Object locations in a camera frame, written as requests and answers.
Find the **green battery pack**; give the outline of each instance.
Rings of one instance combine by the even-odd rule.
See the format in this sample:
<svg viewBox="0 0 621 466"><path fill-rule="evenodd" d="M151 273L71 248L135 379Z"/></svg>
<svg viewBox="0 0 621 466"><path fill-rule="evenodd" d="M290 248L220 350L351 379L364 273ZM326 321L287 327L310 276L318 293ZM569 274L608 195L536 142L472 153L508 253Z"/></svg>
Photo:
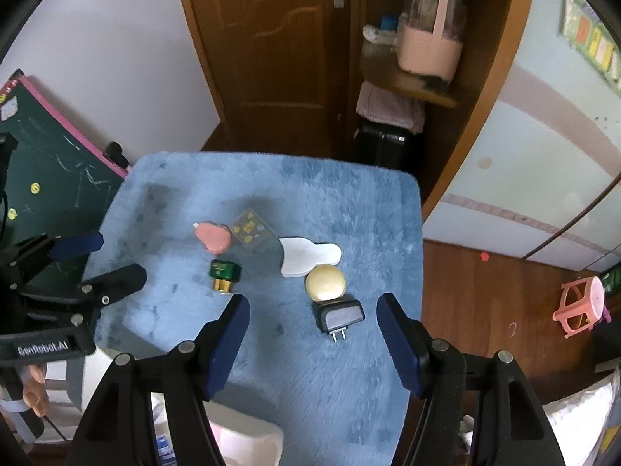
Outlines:
<svg viewBox="0 0 621 466"><path fill-rule="evenodd" d="M209 276L213 279L213 290L231 292L233 284L239 282L241 266L231 261L214 259L209 267Z"/></svg>

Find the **pink stool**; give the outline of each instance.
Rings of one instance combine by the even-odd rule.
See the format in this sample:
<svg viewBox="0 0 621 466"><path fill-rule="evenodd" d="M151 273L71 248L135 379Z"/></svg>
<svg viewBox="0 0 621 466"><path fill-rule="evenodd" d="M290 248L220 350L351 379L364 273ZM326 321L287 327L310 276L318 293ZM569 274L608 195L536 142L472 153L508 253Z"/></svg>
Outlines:
<svg viewBox="0 0 621 466"><path fill-rule="evenodd" d="M585 293L581 294L578 286L585 284ZM563 326L563 329L567 333L565 338L584 331L592 324L595 324L602 318L602 311L604 310L604 287L602 281L597 277L581 278L568 284L561 286L563 289L563 295L561 296L561 304L558 310L552 314L552 319L558 320ZM567 293L572 289L578 300L571 305L566 305ZM580 317L582 314L586 315L587 323L585 325L578 324L576 329L572 329L567 323L568 319L572 317Z"/></svg>

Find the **wooden cabinet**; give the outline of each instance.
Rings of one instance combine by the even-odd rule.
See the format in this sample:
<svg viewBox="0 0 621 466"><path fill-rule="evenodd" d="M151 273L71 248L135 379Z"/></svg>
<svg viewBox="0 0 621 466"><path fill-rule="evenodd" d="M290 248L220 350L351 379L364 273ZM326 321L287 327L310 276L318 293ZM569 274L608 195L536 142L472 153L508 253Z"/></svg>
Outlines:
<svg viewBox="0 0 621 466"><path fill-rule="evenodd" d="M400 12L403 1L359 0L359 7L352 9L352 18L357 14L359 31L364 24L379 26L381 16ZM437 92L420 77L400 70L389 47L373 46L362 38L354 44L358 46L359 72L350 88L358 87L364 79L427 102L425 129L411 168L420 184L424 219L445 193L498 97L531 4L531 0L462 1L468 12L464 47L448 92ZM349 98L348 130L353 135L355 96L350 92Z"/></svg>

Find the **power adapter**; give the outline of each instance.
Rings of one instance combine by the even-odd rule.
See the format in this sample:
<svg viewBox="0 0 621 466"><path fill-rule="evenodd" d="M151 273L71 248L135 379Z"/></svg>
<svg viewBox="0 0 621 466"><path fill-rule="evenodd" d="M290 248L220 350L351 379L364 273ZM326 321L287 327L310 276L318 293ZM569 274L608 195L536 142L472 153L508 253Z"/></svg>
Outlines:
<svg viewBox="0 0 621 466"><path fill-rule="evenodd" d="M337 333L341 333L345 340L346 328L364 320L364 310L362 310L362 305L357 299L332 301L317 306L316 318L319 330L322 333L332 335L336 342Z"/></svg>

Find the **cable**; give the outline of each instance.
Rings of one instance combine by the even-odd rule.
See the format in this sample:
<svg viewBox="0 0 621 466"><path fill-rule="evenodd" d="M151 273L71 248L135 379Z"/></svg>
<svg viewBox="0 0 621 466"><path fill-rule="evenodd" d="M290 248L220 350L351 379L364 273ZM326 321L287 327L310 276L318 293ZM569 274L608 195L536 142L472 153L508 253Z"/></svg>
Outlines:
<svg viewBox="0 0 621 466"><path fill-rule="evenodd" d="M48 422L48 424L49 424L49 425L51 425L51 427L52 427L52 428L54 428L54 431L56 431L56 432L58 433L58 436L60 436L60 437L63 439L63 441L64 441L65 443L69 443L69 440L67 440L67 439L64 437L64 434L62 434L62 433L60 432L60 429L58 429L58 428L54 425L54 423L52 422L52 420L51 420L51 419L50 419L47 415L44 415L44 416L43 416L43 418L44 418L44 419Z"/></svg>
<svg viewBox="0 0 621 466"><path fill-rule="evenodd" d="M2 239L4 238L6 219L9 216L9 200L6 197L6 191L2 191L2 201L4 202L4 217L2 218L2 228L0 230L0 243L2 243Z"/></svg>

